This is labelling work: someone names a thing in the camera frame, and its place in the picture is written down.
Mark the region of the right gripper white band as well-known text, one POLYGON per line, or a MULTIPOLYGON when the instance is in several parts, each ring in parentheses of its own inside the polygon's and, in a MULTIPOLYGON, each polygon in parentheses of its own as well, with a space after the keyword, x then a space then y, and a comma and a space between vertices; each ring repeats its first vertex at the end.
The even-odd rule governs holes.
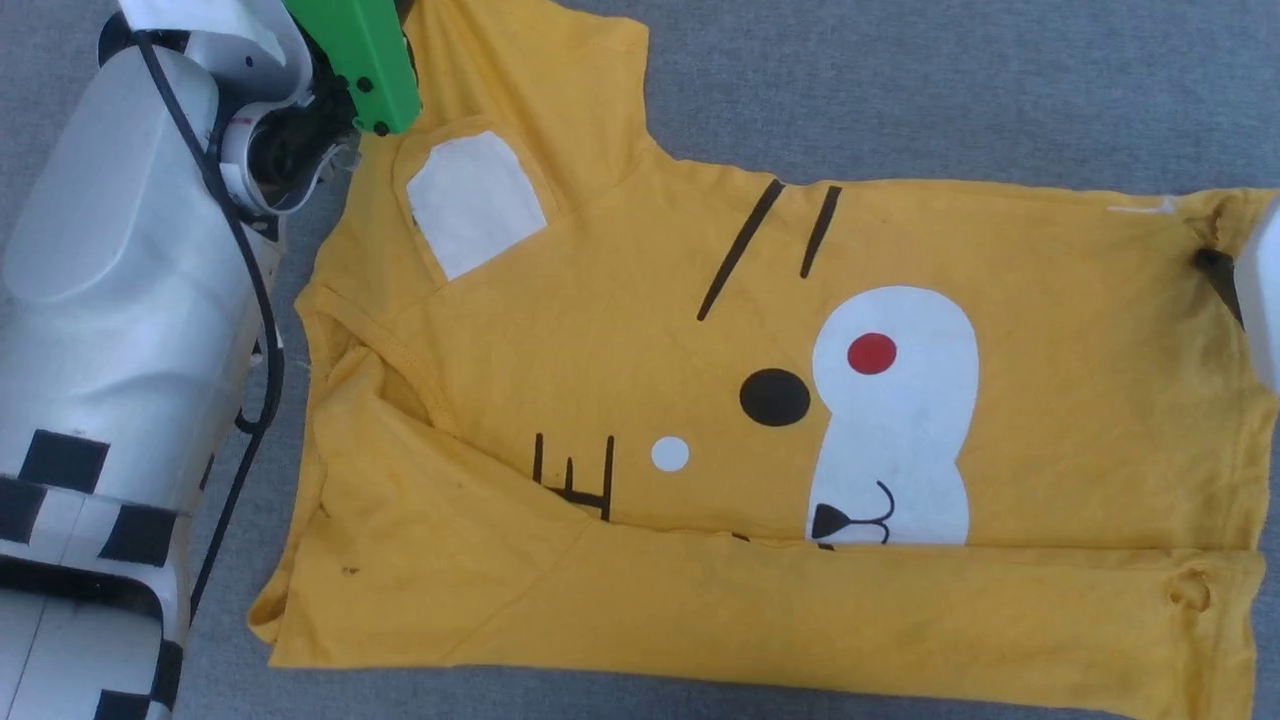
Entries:
POLYGON ((1260 380, 1277 392, 1279 199, 1268 201, 1235 264, 1230 254, 1202 247, 1194 266, 1244 329, 1260 380))

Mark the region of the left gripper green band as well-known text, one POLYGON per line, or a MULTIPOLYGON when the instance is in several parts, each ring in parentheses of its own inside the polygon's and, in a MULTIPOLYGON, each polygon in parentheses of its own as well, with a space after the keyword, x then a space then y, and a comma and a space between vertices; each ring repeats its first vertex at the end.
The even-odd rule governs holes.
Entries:
POLYGON ((404 23, 415 1, 285 1, 355 105, 355 126, 379 136, 406 132, 421 100, 404 23))

